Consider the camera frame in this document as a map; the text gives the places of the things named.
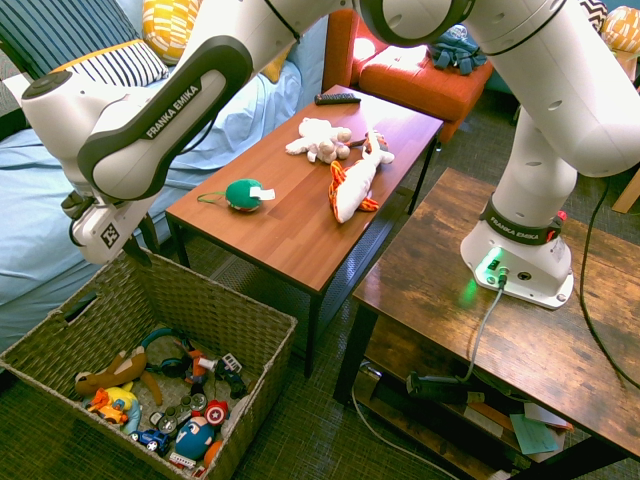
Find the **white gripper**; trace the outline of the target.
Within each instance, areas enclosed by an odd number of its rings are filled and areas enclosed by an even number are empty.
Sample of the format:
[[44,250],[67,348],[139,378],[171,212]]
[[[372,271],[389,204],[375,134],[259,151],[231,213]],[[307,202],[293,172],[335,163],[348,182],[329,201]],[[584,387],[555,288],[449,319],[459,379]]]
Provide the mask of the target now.
[[79,198],[69,208],[70,238],[90,263],[104,265],[124,251],[144,267],[150,267],[149,256],[141,249],[134,231],[140,224],[146,247],[160,252],[154,222],[148,213],[148,200],[104,203],[95,197]]

